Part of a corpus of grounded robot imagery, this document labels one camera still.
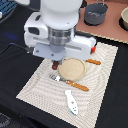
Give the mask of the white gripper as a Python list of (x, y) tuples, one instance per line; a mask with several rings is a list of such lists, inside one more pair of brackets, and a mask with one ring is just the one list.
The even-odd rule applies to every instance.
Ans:
[(65, 57), (87, 60), (91, 49), (96, 45), (93, 36), (80, 36), (75, 29), (57, 30), (48, 27), (40, 12), (34, 12), (24, 25), (24, 40), (32, 47), (32, 54), (53, 61), (61, 61)]

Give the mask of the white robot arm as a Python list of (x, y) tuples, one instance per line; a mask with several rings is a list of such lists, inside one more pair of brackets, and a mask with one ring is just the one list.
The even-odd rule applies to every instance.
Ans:
[(15, 0), (34, 10), (24, 25), (24, 40), (35, 56), (61, 61), (87, 60), (94, 37), (75, 34), (82, 0)]

